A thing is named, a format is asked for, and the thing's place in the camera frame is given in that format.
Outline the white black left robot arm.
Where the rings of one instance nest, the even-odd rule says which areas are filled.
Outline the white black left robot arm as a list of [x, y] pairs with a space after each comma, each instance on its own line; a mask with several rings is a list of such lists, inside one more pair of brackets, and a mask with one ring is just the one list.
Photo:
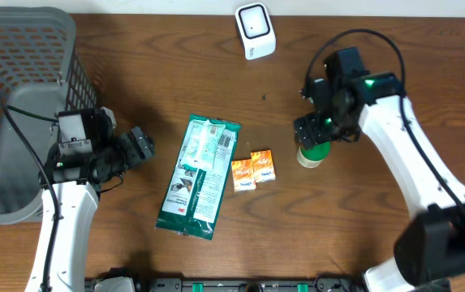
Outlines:
[[155, 154], [139, 127], [114, 133], [111, 110], [58, 115], [58, 142], [40, 164], [42, 222], [28, 291], [82, 291], [88, 237], [103, 184], [122, 178]]

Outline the light green wipes pack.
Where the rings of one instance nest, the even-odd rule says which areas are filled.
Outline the light green wipes pack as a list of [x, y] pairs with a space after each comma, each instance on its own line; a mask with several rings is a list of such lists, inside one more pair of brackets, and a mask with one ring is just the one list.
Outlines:
[[225, 124], [215, 124], [210, 120], [193, 120], [189, 141], [182, 156], [182, 165], [191, 169], [211, 171], [222, 137]]

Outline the orange white small packet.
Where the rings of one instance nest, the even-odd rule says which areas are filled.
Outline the orange white small packet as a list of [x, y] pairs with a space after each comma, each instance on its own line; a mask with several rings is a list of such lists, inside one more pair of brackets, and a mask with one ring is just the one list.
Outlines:
[[239, 191], [253, 191], [256, 189], [252, 160], [237, 160], [231, 162], [234, 189]]

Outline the green 3M product pouch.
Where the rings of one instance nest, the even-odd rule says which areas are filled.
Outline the green 3M product pouch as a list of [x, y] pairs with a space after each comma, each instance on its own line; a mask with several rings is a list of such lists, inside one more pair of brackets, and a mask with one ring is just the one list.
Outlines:
[[[217, 126], [222, 133], [216, 142], [211, 170], [200, 170], [183, 161], [192, 133], [199, 133], [205, 122]], [[156, 228], [206, 240], [213, 238], [240, 130], [241, 125], [235, 122], [190, 116]]]

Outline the green lid white jar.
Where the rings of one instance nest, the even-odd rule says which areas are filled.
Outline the green lid white jar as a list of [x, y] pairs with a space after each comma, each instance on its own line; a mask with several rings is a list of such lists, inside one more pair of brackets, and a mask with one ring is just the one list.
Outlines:
[[305, 168], [316, 168], [327, 158], [330, 149], [330, 142], [315, 145], [310, 149], [305, 149], [303, 145], [300, 145], [296, 155], [297, 161]]

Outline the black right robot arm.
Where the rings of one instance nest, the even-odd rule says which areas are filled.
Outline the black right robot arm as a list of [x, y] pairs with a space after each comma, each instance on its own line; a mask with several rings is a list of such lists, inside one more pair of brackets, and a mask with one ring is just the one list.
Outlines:
[[392, 73], [334, 73], [307, 78], [301, 93], [314, 105], [294, 122], [309, 151], [366, 135], [396, 180], [411, 219], [393, 255], [364, 272], [367, 291], [413, 291], [465, 274], [465, 186], [451, 173], [415, 118]]

